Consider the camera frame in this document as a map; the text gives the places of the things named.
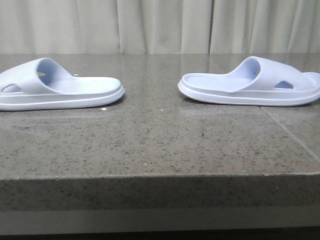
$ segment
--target curtain fold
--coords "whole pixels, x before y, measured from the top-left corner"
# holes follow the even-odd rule
[[[0,0],[0,53],[320,53],[320,0]]]

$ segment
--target slide sandal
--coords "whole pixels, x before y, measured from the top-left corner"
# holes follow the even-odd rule
[[[250,56],[227,74],[188,73],[178,88],[187,97],[206,103],[296,106],[320,97],[320,74]]]
[[[75,77],[50,58],[40,58],[0,74],[0,110],[69,109],[101,106],[125,89],[112,77]]]

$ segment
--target speckled granite surface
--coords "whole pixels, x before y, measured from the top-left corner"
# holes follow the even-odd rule
[[[320,72],[320,54],[259,55]],[[320,203],[320,101],[197,102],[191,72],[246,55],[0,55],[0,72],[49,57],[71,74],[121,80],[107,106],[0,112],[0,211],[303,206]]]

